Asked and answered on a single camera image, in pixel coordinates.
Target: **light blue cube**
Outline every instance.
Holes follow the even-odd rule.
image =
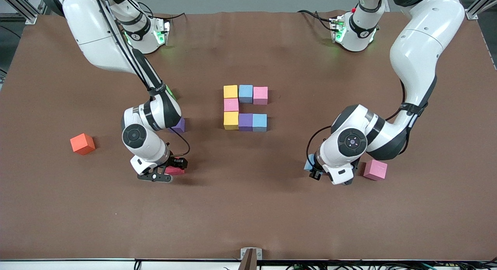
[[[311,153],[309,155],[309,160],[312,162],[312,164],[314,165],[314,153]],[[306,165],[304,166],[304,170],[305,171],[311,171],[312,170],[312,165],[309,163],[308,160],[306,160]]]
[[[268,130],[268,115],[267,114],[254,114],[252,118],[252,131],[253,132],[266,132]]]
[[[238,88],[238,100],[240,103],[252,103],[254,97],[254,86],[241,84]]]

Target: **black cable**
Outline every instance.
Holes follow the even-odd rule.
[[[338,31],[339,31],[339,30],[337,30],[337,29],[332,29],[332,28],[330,28],[330,27],[326,26],[326,24],[325,24],[325,23],[321,20],[321,17],[319,16],[318,11],[314,12],[314,14],[316,14],[316,17],[318,17],[319,22],[321,22],[321,24],[322,24],[322,25],[323,25],[326,29],[328,29],[328,30],[330,30],[330,31],[333,31],[333,32],[338,32]]]
[[[186,145],[188,146],[188,150],[186,151],[186,153],[182,153],[181,155],[172,155],[172,157],[183,157],[183,156],[187,155],[190,152],[190,144],[188,143],[188,141],[186,141],[186,139],[184,139],[183,136],[181,136],[181,134],[179,134],[178,132],[176,132],[176,130],[174,130],[172,128],[169,128],[169,129],[171,129],[172,131],[174,131],[176,133],[176,135],[178,135],[186,143]]]
[[[312,17],[314,17],[315,19],[318,19],[318,20],[319,20],[319,22],[320,22],[320,23],[321,23],[321,24],[322,24],[322,25],[323,25],[326,29],[328,29],[328,30],[330,30],[330,31],[333,31],[333,32],[338,32],[338,31],[339,31],[339,30],[337,30],[337,29],[332,29],[332,28],[330,28],[330,27],[326,26],[326,24],[325,24],[323,21],[330,22],[330,20],[327,20],[327,19],[324,19],[324,18],[320,17],[320,16],[319,16],[319,14],[318,14],[318,11],[316,11],[316,12],[314,12],[314,13],[311,13],[311,12],[309,12],[309,11],[307,11],[307,10],[300,10],[300,11],[298,11],[297,13],[305,13],[305,14],[309,14],[309,15],[311,15]]]
[[[403,82],[402,82],[402,81],[401,81],[401,87],[402,87],[402,102],[401,102],[401,103],[404,103],[404,102],[405,102],[405,87],[404,87],[404,85],[403,85]],[[389,117],[388,117],[387,119],[385,119],[385,120],[386,120],[386,121],[389,121],[389,120],[393,119],[393,118],[394,118],[394,116],[397,116],[397,114],[399,114],[399,112],[400,112],[400,109],[397,109],[397,111],[396,111],[393,115],[389,116]]]
[[[133,270],[140,270],[141,266],[142,266],[142,261],[141,260],[135,260],[135,267],[133,267]]]
[[[177,16],[174,16],[174,17],[167,17],[166,19],[167,20],[172,20],[172,19],[175,19],[176,17],[181,17],[181,16],[186,16],[186,14],[185,13],[181,13],[181,14],[179,14]]]
[[[309,142],[307,143],[307,148],[306,148],[306,158],[307,158],[307,161],[309,162],[309,164],[312,166],[312,168],[318,172],[321,172],[321,173],[325,173],[324,171],[320,170],[320,169],[317,169],[314,164],[311,162],[311,160],[309,159],[309,146],[311,146],[311,141],[312,139],[314,139],[314,137],[316,137],[316,135],[318,135],[319,132],[327,129],[327,128],[331,128],[332,126],[329,125],[329,126],[326,126],[326,127],[323,127],[321,129],[319,129],[317,132],[314,133],[314,135],[312,135],[311,139],[309,139]]]
[[[315,19],[320,19],[322,21],[326,21],[326,22],[330,22],[330,20],[327,20],[327,19],[324,19],[322,17],[317,17],[316,15],[314,15],[313,13],[309,12],[308,10],[300,10],[298,11],[297,13],[304,13],[304,14],[308,14],[308,15],[311,15],[312,17],[314,17]]]
[[[119,46],[119,48],[121,49],[121,51],[123,52],[124,56],[126,57],[126,59],[128,60],[128,62],[130,63],[131,65],[131,68],[133,68],[133,70],[135,71],[135,74],[140,78],[140,80],[142,81],[142,83],[144,84],[144,86],[147,88],[147,90],[149,90],[149,86],[147,84],[147,82],[145,81],[145,78],[144,78],[144,75],[142,74],[142,71],[138,68],[139,65],[138,63],[136,62],[136,59],[133,58],[133,62],[135,63],[136,66],[133,65],[133,62],[131,61],[131,59],[129,59],[129,56],[126,54],[126,51],[124,50],[123,46],[121,45],[121,42],[119,42],[119,38],[117,37],[117,34],[114,32],[114,29],[112,29],[112,26],[110,25],[110,21],[109,19],[107,18],[107,15],[105,15],[105,12],[103,10],[103,7],[102,7],[102,4],[101,4],[101,1],[100,0],[96,0],[97,1],[97,4],[102,12],[102,15],[105,19],[105,22],[107,23],[107,26],[109,27],[109,30],[110,32],[112,33],[112,35],[114,36],[114,39],[116,40],[117,42],[117,45]],[[129,49],[128,46],[126,46],[128,52],[130,55],[131,54],[131,51]]]
[[[3,29],[5,29],[5,30],[7,30],[7,31],[10,31],[12,34],[14,34],[14,35],[18,36],[19,38],[21,38],[21,36],[19,36],[19,34],[18,34],[18,33],[16,33],[16,32],[14,32],[14,31],[10,30],[9,28],[7,28],[7,27],[5,27],[5,26],[3,26],[3,25],[0,25],[0,27],[2,27]]]
[[[145,5],[142,2],[138,2],[138,5],[146,7],[149,10],[149,12],[150,12],[150,16],[154,17],[154,12],[152,12],[152,10],[149,8],[149,6]]]

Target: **cube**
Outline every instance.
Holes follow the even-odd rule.
[[[252,131],[253,114],[239,114],[238,115],[238,130]]]
[[[183,175],[185,174],[185,170],[181,169],[179,167],[173,167],[173,166],[168,166],[165,168],[165,172],[168,175],[171,176],[178,176],[178,175]]]
[[[225,85],[224,98],[238,98],[238,87],[236,85]]]
[[[240,103],[252,103],[252,97],[254,96],[254,86],[241,84],[238,89],[238,98]]]
[[[224,99],[224,111],[225,112],[238,112],[238,98],[226,98]]]
[[[73,152],[79,153],[80,155],[86,155],[95,150],[93,138],[85,133],[71,138],[71,146],[73,147]]]
[[[181,117],[181,119],[179,119],[179,123],[176,124],[176,126],[173,126],[172,129],[176,130],[176,132],[178,132],[178,133],[184,133],[185,132],[185,119],[183,117]],[[167,130],[169,130],[169,132],[171,132],[171,133],[174,133],[174,131],[171,130],[170,128],[168,128]]]
[[[224,112],[224,129],[238,130],[238,112]]]
[[[267,114],[254,114],[252,116],[252,131],[253,132],[266,132],[268,129],[268,115]]]
[[[364,176],[371,180],[383,180],[387,174],[387,164],[377,160],[366,162]]]
[[[309,155],[309,160],[312,162],[312,165],[314,165],[314,153],[311,153]],[[309,163],[309,161],[306,159],[306,164],[304,165],[304,170],[305,171],[311,171],[312,170],[312,165]]]
[[[268,104],[268,87],[267,86],[254,86],[254,105],[267,105]]]

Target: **yellow cube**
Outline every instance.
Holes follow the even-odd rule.
[[[238,86],[237,85],[225,85],[224,86],[224,98],[238,98]]]
[[[238,112],[224,112],[224,129],[238,130]]]

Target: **brown table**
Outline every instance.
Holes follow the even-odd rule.
[[[351,53],[301,14],[175,19],[148,59],[179,96],[192,150],[188,174],[165,185],[138,180],[121,143],[123,111],[147,100],[137,77],[92,66],[62,17],[38,17],[0,92],[0,258],[230,258],[247,246],[266,259],[493,258],[497,80],[476,21],[441,56],[386,180],[334,186],[303,171],[309,137],[344,107],[396,110],[389,50],[407,22],[385,14]],[[268,132],[222,129],[227,84],[269,86],[269,105],[241,106],[268,113]],[[98,147],[85,156],[69,143],[82,132]]]

